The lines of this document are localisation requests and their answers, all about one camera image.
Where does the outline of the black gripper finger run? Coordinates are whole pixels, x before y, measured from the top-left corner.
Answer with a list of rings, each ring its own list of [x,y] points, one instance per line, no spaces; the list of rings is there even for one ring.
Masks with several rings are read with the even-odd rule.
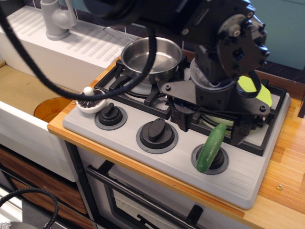
[[[171,106],[171,112],[171,121],[176,123],[181,130],[187,132],[193,118],[193,110],[174,104]]]
[[[239,145],[250,132],[250,124],[247,120],[235,121],[231,131],[231,144]]]

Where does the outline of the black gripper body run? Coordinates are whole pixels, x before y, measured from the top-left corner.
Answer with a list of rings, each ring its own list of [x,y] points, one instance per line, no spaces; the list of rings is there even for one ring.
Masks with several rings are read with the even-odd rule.
[[[201,113],[233,122],[247,120],[251,129],[269,116],[271,107],[256,98],[261,90],[257,74],[250,72],[250,78],[257,92],[247,93],[238,89],[237,81],[228,77],[212,84],[198,64],[192,61],[190,79],[166,83],[162,92],[167,96],[170,108],[178,104],[193,110],[193,114]]]

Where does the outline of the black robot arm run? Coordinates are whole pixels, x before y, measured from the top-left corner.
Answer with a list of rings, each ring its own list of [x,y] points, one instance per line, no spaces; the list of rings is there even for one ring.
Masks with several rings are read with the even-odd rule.
[[[194,45],[190,80],[162,86],[182,130],[196,112],[229,119],[231,143],[238,145],[269,115],[270,106],[257,99],[261,82],[255,70],[270,52],[249,1],[87,0],[85,6],[103,25],[135,23]]]

